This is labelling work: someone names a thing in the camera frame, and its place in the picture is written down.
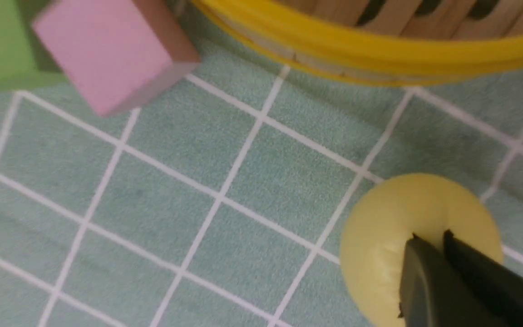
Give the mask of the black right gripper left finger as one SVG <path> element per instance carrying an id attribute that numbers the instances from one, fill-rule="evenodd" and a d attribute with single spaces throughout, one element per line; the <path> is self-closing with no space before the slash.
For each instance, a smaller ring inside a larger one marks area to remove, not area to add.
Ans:
<path id="1" fill-rule="evenodd" d="M 465 284 L 442 251 L 413 234 L 405 243 L 399 318 L 407 327 L 506 327 Z"/>

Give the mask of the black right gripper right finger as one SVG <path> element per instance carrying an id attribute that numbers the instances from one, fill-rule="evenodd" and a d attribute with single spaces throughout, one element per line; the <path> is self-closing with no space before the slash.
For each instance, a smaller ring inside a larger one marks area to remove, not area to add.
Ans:
<path id="1" fill-rule="evenodd" d="M 444 254 L 461 279 L 493 315 L 509 327 L 523 327 L 523 277 L 456 238 L 443 236 Z"/>

